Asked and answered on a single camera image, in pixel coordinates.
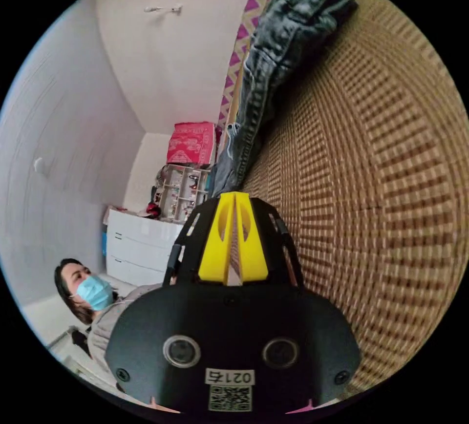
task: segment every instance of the white drawer cabinet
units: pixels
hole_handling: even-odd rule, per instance
[[[139,286],[163,281],[182,226],[111,210],[107,224],[107,273]]]

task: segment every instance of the red bag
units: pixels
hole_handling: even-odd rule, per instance
[[[177,123],[168,146],[166,162],[169,164],[210,165],[215,161],[215,125]]]

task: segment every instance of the camera lens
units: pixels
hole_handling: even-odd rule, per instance
[[[297,358],[298,345],[288,338],[275,338],[269,341],[262,351],[262,359],[273,369],[291,367]]]
[[[192,338],[175,335],[165,341],[163,355],[171,365],[188,368],[199,362],[200,348]]]

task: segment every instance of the surgical mask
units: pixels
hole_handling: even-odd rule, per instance
[[[97,276],[87,277],[77,289],[79,295],[94,311],[108,307],[114,301],[112,286]]]

